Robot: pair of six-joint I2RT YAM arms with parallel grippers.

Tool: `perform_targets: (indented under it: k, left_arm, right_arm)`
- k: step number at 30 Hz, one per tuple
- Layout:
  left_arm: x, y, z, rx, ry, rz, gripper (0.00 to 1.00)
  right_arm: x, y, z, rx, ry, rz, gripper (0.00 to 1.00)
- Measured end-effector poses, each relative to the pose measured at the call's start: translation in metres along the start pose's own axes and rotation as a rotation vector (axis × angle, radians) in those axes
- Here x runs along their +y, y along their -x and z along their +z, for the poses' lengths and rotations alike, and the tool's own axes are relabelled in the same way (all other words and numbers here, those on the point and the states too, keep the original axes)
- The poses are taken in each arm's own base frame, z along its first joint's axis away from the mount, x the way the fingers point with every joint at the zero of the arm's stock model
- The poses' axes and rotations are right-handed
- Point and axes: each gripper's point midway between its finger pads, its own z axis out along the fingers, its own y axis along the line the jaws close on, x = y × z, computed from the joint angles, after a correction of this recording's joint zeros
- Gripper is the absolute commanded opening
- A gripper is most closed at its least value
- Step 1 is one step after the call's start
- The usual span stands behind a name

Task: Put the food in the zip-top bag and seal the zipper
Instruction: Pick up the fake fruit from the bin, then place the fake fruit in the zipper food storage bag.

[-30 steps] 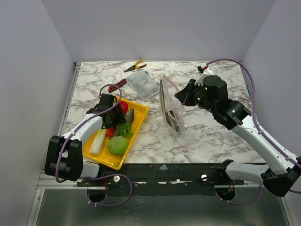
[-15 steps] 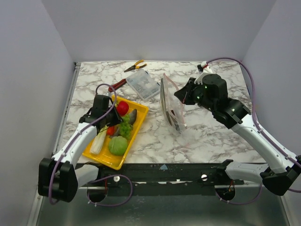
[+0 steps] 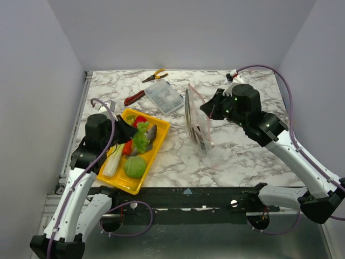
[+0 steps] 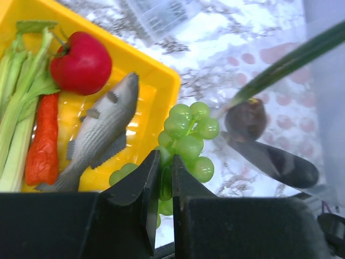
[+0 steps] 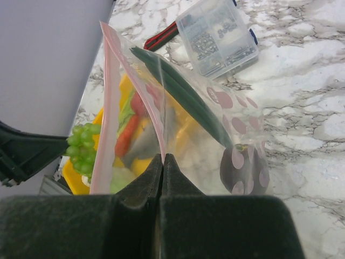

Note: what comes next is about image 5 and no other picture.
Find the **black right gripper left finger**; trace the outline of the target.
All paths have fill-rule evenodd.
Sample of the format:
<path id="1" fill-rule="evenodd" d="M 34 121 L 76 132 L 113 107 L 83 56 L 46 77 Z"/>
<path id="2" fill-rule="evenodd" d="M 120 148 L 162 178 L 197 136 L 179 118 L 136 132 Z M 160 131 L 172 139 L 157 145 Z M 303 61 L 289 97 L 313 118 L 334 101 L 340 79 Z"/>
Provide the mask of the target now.
<path id="1" fill-rule="evenodd" d="M 159 258 L 162 161 L 112 195 L 13 196 L 1 201 L 1 258 Z"/>

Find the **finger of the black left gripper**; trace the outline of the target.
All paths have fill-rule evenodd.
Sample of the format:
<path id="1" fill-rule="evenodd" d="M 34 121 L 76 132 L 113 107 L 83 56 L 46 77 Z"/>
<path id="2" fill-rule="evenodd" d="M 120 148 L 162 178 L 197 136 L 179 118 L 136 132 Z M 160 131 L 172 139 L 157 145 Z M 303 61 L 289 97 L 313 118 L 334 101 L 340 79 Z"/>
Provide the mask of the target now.
<path id="1" fill-rule="evenodd" d="M 1 185 L 28 180 L 67 148 L 67 137 L 22 132 L 1 122 Z"/>

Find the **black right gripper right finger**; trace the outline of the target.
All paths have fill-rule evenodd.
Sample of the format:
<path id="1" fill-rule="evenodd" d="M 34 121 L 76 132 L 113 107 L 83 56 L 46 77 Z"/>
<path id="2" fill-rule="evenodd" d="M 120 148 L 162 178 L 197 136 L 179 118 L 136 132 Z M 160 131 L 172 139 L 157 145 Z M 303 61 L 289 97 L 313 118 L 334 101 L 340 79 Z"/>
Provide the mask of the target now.
<path id="1" fill-rule="evenodd" d="M 162 258 L 304 258 L 291 214 L 272 196 L 203 194 L 174 156 L 164 162 Z"/>

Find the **green grape bunch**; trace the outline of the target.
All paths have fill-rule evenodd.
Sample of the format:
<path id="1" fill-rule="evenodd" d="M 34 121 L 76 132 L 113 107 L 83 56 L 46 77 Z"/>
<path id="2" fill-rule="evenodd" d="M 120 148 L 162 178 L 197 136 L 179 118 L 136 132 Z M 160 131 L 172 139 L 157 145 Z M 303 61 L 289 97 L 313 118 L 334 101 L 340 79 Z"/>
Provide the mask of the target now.
<path id="1" fill-rule="evenodd" d="M 74 170 L 81 176 L 92 176 L 96 149 L 94 137 L 101 132 L 100 124 L 86 123 L 72 128 L 67 138 L 68 148 L 65 155 L 70 158 Z"/>

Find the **clear pink dotted zip bag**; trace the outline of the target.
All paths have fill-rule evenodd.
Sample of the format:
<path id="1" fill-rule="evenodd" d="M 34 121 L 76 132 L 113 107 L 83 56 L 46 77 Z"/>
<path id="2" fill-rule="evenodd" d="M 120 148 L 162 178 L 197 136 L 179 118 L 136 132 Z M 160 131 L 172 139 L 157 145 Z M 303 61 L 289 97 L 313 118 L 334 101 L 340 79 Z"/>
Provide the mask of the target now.
<path id="1" fill-rule="evenodd" d="M 101 23 L 104 108 L 91 194 L 172 155 L 207 195 L 271 195 L 263 112 L 249 97 L 135 46 Z"/>

